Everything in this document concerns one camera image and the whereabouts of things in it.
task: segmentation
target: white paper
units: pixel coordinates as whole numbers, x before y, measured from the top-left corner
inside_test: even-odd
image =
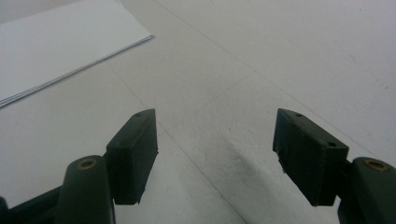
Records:
[[[119,2],[85,0],[0,25],[0,107],[153,36]]]

